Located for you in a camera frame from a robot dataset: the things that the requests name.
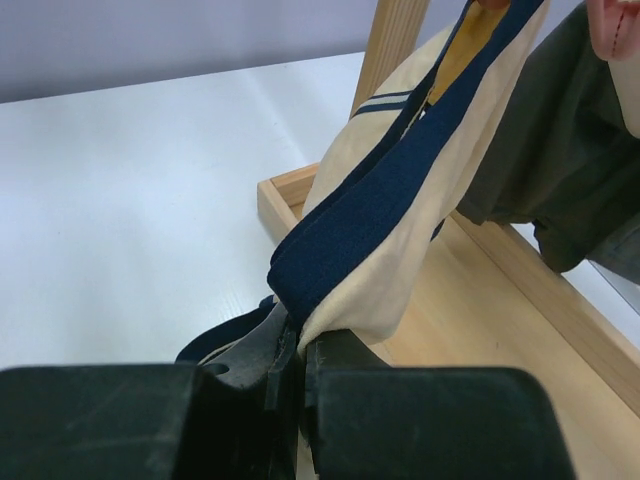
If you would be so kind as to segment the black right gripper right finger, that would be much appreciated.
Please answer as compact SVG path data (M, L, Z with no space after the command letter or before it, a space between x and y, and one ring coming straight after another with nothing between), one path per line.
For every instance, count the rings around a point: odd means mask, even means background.
M549 396L511 367L392 367L351 332L306 349L304 414L321 479L560 479Z

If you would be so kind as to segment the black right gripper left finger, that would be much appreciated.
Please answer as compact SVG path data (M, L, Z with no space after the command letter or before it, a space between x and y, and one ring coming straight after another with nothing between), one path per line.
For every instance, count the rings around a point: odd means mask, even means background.
M1 374L5 479L292 479L297 335L283 306L212 330L173 364Z

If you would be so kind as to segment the cream navy-trim underwear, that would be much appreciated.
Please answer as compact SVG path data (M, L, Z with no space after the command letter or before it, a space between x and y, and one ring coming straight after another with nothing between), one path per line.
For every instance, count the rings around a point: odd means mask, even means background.
M389 338L406 310L432 239L469 187L544 22L545 1L488 10L465 4L457 22L409 56L327 150L301 220L276 247L272 297L190 342L201 363L286 312L306 346L350 330Z

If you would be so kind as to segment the pink round clip hanger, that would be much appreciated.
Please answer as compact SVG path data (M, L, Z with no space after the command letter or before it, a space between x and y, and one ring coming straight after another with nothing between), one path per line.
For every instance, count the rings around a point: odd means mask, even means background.
M542 52L554 49L563 40L590 44L602 61L627 61L639 52L638 1L560 1L550 7L534 46Z

